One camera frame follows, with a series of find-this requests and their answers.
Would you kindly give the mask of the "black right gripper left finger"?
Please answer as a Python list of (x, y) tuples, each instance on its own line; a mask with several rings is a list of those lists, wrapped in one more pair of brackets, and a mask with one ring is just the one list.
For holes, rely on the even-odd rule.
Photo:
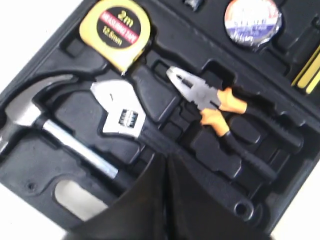
[(66, 240), (165, 240), (166, 157), (157, 153), (111, 207), (70, 229)]

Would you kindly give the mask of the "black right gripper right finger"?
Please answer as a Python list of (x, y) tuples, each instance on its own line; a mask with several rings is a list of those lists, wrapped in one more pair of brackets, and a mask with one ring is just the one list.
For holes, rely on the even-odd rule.
[(171, 240), (270, 240), (213, 199), (196, 182), (182, 159), (166, 159), (169, 188), (168, 231)]

